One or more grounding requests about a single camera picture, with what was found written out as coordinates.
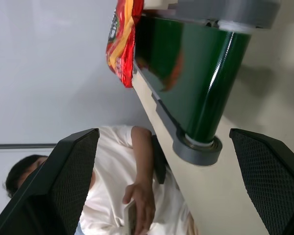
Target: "green cylinder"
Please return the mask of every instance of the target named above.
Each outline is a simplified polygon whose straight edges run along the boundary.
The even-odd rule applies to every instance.
[[[196,23],[142,17],[135,61],[184,132],[211,143],[249,40]]]

